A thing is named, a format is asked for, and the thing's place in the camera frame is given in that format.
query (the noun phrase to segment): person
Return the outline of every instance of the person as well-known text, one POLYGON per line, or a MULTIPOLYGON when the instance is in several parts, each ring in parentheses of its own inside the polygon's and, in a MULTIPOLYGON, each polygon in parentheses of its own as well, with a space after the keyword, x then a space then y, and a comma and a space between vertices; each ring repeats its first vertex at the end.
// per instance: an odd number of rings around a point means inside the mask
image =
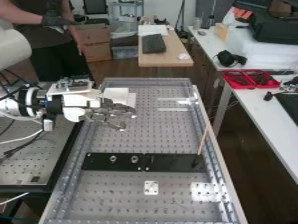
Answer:
POLYGON ((0 0, 0 18, 14 24, 30 44, 39 81, 90 76, 69 0, 0 0))

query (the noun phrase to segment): metal bracket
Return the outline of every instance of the metal bracket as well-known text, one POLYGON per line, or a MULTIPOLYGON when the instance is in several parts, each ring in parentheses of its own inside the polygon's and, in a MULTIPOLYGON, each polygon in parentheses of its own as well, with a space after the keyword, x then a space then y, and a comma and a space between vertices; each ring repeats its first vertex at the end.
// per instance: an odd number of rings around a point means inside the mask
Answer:
POLYGON ((195 154, 86 153, 82 170, 206 172, 203 158, 192 167, 195 154))

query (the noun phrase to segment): cardboard box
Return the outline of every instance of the cardboard box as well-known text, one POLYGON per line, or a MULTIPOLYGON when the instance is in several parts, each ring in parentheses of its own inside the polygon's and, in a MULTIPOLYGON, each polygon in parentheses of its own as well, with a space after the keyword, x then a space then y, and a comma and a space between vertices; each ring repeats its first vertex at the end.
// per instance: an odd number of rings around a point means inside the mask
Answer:
POLYGON ((83 44, 105 43, 110 40, 109 27, 105 24, 87 24, 77 26, 83 44))
POLYGON ((86 62, 110 60, 109 27, 105 24, 87 24, 78 25, 77 30, 85 46, 86 62))
POLYGON ((109 43, 85 44, 86 62, 111 60, 109 43))

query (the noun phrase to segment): paper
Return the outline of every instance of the paper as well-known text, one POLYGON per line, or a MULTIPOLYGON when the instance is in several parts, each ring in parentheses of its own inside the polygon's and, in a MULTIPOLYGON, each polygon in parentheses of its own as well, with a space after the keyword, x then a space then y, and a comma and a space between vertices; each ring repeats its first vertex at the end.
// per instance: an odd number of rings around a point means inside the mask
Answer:
POLYGON ((138 36, 147 36, 152 34, 160 34, 167 36, 168 32, 164 25, 142 25, 138 26, 138 36))

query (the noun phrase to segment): wooden stick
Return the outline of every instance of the wooden stick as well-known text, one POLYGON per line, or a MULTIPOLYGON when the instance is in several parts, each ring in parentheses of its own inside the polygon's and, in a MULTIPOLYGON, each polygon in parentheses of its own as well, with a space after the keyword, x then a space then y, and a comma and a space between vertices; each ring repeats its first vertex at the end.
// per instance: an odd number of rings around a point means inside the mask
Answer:
POLYGON ((198 148, 198 156, 202 153, 202 146, 203 146, 203 143, 204 143, 206 136, 207 136, 207 127, 204 128, 203 135, 202 135, 202 140, 200 140, 200 144, 199 144, 199 148, 198 148))

